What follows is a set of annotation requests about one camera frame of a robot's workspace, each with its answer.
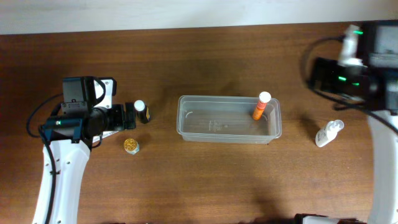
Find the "dark bottle white cap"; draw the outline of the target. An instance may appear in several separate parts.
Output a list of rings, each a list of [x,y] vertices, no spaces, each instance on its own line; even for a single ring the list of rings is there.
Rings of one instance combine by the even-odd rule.
[[[134,102],[134,109],[136,116],[142,124],[147,124],[150,121],[149,108],[142,100]]]

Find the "small jar gold lid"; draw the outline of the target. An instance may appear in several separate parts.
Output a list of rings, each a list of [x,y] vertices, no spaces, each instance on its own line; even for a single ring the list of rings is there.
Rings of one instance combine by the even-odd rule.
[[[135,155],[139,152],[139,143],[135,139],[126,139],[124,141],[124,149],[127,153]]]

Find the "orange tube white cap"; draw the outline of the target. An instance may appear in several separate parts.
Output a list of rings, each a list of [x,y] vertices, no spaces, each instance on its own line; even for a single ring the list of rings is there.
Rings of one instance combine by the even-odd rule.
[[[259,94],[257,105],[252,114],[252,118],[254,120],[260,120],[268,102],[270,102],[271,99],[272,99],[271,94],[267,91],[263,91]]]

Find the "white pump bottle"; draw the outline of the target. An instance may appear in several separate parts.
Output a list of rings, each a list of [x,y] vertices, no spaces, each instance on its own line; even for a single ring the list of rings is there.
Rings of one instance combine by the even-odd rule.
[[[345,124],[342,120],[329,121],[324,128],[321,128],[315,136],[315,144],[323,147],[334,140],[337,134],[344,128]]]

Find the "white Panadol medicine box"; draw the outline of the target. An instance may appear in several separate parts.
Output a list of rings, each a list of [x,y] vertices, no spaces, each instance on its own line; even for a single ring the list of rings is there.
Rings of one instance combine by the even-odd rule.
[[[104,131],[101,136],[102,138],[106,138],[116,133],[118,133],[118,131]]]

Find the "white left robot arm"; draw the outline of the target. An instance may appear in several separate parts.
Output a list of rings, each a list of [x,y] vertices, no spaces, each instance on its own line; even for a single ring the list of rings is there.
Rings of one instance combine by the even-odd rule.
[[[67,114],[59,103],[39,126],[44,166],[33,223],[76,223],[80,189],[92,149],[106,132],[135,127],[127,105],[97,106]]]

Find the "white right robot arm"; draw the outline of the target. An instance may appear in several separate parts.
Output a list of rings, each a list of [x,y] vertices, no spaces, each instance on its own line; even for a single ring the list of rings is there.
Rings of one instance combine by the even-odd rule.
[[[397,223],[397,69],[342,65],[316,58],[307,80],[316,95],[336,103],[335,110],[368,116],[373,140],[374,192],[368,223]]]

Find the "clear plastic container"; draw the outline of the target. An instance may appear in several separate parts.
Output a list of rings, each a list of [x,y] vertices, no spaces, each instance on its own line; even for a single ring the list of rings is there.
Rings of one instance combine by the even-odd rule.
[[[269,144],[282,135],[280,103],[271,99],[255,120],[257,102],[256,97],[183,95],[177,132],[185,141]]]

